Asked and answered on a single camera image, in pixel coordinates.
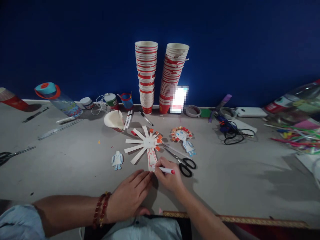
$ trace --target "black scissors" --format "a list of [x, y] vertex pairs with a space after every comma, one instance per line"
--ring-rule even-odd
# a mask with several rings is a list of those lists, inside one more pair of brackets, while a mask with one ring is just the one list
[[26, 149], [24, 150], [21, 150], [19, 152], [16, 152], [16, 153], [10, 153], [10, 152], [2, 152], [0, 153], [0, 166], [5, 164], [10, 158], [20, 154], [20, 153], [24, 153], [26, 151], [29, 151], [31, 149], [34, 149], [35, 147], [27, 147]]
[[175, 159], [178, 160], [179, 162], [179, 168], [181, 173], [185, 176], [185, 177], [192, 177], [192, 172], [189, 168], [191, 169], [196, 169], [197, 166], [195, 164], [194, 161], [192, 161], [189, 158], [179, 158], [177, 155], [175, 155], [174, 153], [172, 153], [170, 150], [168, 150], [167, 148], [164, 148], [165, 150], [167, 150]]

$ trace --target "paper sun craft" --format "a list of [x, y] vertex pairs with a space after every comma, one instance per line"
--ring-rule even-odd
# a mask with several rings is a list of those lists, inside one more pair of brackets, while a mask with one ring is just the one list
[[192, 138], [192, 133], [185, 127], [173, 128], [171, 130], [171, 140], [179, 142], [182, 141], [182, 145], [190, 157], [196, 155], [195, 149], [193, 148], [192, 143], [187, 141], [187, 138]]
[[154, 168], [152, 166], [155, 165], [158, 161], [154, 149], [156, 149], [157, 151], [160, 150], [159, 146], [156, 146], [156, 145], [159, 145], [162, 143], [162, 140], [161, 140], [162, 136], [159, 135], [158, 132], [155, 132], [155, 135], [153, 135], [152, 128], [150, 129], [150, 133], [148, 133], [148, 129], [146, 126], [142, 126], [142, 128], [145, 136], [141, 134], [137, 129], [132, 130], [132, 133], [140, 137], [142, 140], [126, 139], [126, 143], [138, 143], [139, 145], [131, 148], [127, 148], [124, 150], [124, 152], [128, 153], [136, 149], [142, 148], [140, 152], [138, 152], [138, 154], [130, 161], [132, 164], [135, 164], [138, 161], [138, 159], [142, 156], [144, 151], [147, 150], [149, 171], [154, 172]]

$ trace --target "white power bank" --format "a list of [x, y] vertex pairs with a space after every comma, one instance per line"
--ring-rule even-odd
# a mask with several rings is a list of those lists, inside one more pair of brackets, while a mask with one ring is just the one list
[[239, 117], [264, 118], [268, 115], [261, 108], [236, 107], [235, 111]]

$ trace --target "paper figure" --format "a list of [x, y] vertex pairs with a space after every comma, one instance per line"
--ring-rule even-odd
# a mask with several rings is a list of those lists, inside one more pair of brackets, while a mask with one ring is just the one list
[[182, 141], [182, 146], [189, 153], [190, 157], [196, 155], [195, 149], [191, 142], [187, 141], [187, 138], [192, 138], [192, 133], [185, 127], [178, 127], [171, 130], [171, 137], [173, 141]]
[[141, 151], [130, 161], [132, 164], [135, 164], [138, 161], [138, 159], [142, 156], [142, 154], [145, 152], [145, 150], [147, 150], [148, 169], [149, 171], [154, 172], [154, 168], [152, 166], [158, 162], [154, 150], [160, 150], [159, 146], [156, 145], [160, 144], [158, 140], [161, 140], [162, 136], [159, 135], [159, 132], [155, 132], [155, 135], [153, 135], [153, 129], [150, 129], [150, 133], [148, 133], [146, 126], [142, 126], [142, 128], [145, 136], [141, 134], [137, 129], [132, 130], [135, 133], [135, 135], [141, 138], [142, 140], [126, 139], [126, 143], [137, 143], [139, 145], [127, 148], [124, 150], [124, 152], [128, 153], [136, 149], [142, 148]]
[[116, 151], [116, 154], [112, 157], [112, 166], [116, 166], [114, 170], [120, 170], [121, 164], [123, 163], [123, 155], [120, 153], [120, 151]]

